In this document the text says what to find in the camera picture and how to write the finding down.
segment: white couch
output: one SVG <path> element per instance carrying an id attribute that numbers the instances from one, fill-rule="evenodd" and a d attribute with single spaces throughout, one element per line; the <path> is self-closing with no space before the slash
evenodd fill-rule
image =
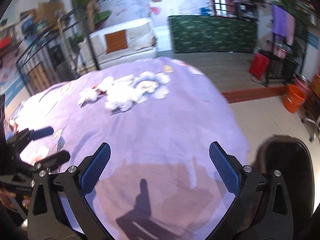
<path id="1" fill-rule="evenodd" d="M 126 30 L 127 49 L 106 53 L 107 44 L 105 34 Z M 143 58 L 155 58 L 157 54 L 154 27 L 150 18 L 141 18 L 126 23 L 121 23 L 90 34 L 93 49 L 95 51 L 100 69 L 134 62 Z M 85 41 L 79 44 L 80 57 L 78 57 L 77 72 L 80 75 L 86 73 L 83 63 L 88 71 L 95 70 L 88 44 Z"/>

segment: pink towel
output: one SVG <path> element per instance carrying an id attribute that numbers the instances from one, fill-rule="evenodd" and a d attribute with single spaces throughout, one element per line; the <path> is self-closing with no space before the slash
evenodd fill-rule
<path id="1" fill-rule="evenodd" d="M 293 44 L 296 19 L 287 13 L 287 44 Z"/>

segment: brown cushion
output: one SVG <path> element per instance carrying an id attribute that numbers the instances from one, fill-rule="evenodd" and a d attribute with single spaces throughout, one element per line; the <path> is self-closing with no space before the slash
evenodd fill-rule
<path id="1" fill-rule="evenodd" d="M 107 53 L 127 49 L 127 38 L 125 30 L 104 35 L 107 44 Z"/>

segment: bed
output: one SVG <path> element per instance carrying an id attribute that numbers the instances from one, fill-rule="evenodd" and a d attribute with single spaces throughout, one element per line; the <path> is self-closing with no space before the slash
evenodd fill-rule
<path id="1" fill-rule="evenodd" d="M 105 78 L 129 86 L 156 86 L 129 109 L 107 109 L 107 96 L 78 105 L 80 93 Z M 244 165 L 248 142 L 228 103 L 198 69 L 167 57 L 142 59 L 90 72 L 28 99 L 18 130 L 52 126 L 54 134 L 31 142 L 20 157 L 34 163 L 64 149 L 65 171 L 102 142 L 111 159 L 86 199 L 112 236 L 125 239 L 206 239 L 234 195 L 209 158 L 218 141 Z M 81 232 L 61 195 L 71 225 Z"/>

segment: metal bolt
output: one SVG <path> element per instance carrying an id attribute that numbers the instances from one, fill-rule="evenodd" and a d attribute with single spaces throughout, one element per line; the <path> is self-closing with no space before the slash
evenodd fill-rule
<path id="1" fill-rule="evenodd" d="M 277 177 L 280 177 L 280 176 L 281 176 L 281 172 L 278 171 L 278 170 L 275 170 L 274 174 L 275 174 Z"/>
<path id="2" fill-rule="evenodd" d="M 76 169 L 77 169 L 76 166 L 70 166 L 70 167 L 68 168 L 68 171 L 69 171 L 70 173 L 74 173 L 74 172 L 76 171 Z"/>
<path id="3" fill-rule="evenodd" d="M 43 177 L 45 174 L 46 174 L 45 171 L 40 171 L 40 172 L 39 172 L 39 176 L 40 176 L 40 177 Z"/>
<path id="4" fill-rule="evenodd" d="M 252 168 L 249 165 L 243 166 L 243 169 L 244 169 L 245 172 L 251 172 L 252 171 Z"/>

